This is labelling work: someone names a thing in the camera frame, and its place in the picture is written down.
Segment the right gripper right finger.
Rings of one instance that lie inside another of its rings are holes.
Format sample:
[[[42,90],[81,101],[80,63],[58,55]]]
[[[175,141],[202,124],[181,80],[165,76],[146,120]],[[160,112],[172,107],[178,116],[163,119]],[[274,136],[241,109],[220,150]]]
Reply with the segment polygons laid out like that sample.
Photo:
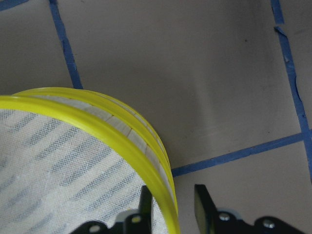
[[[216,206],[203,184],[194,187],[194,209],[195,218],[201,234],[215,234]]]

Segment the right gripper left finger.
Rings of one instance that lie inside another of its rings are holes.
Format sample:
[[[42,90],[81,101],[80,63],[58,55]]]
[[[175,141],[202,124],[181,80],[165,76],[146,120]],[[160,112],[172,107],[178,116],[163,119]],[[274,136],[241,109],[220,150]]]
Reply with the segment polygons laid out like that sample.
[[[152,204],[151,192],[147,186],[142,186],[138,208],[124,219],[124,234],[152,233]]]

